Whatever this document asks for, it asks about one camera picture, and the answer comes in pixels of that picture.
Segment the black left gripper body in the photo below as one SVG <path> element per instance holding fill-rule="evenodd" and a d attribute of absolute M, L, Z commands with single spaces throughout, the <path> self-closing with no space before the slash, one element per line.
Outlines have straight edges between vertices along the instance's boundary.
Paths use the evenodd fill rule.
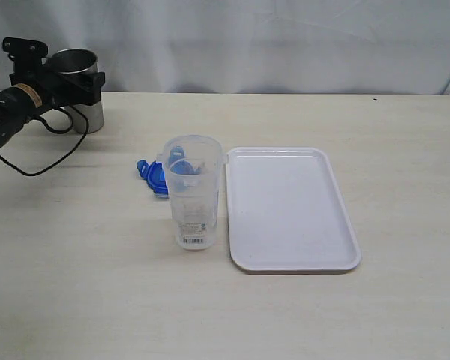
<path fill-rule="evenodd" d="M 59 72 L 51 65 L 48 46 L 38 40 L 6 37 L 2 49 L 13 62 L 10 82 L 13 85 L 31 86 L 45 103 L 52 98 L 56 104 L 70 106 L 77 104 L 94 105 L 101 101 L 101 90 L 87 92 L 68 87 Z"/>

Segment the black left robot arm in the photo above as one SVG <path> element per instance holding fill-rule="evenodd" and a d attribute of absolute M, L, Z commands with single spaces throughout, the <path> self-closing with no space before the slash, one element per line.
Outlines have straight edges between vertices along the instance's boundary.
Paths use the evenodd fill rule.
<path fill-rule="evenodd" d="M 13 62 L 11 86 L 0 91 L 0 148 L 25 124 L 50 110 L 94 106 L 101 102 L 105 73 L 87 49 L 48 55 L 38 40 L 6 37 L 2 49 Z"/>

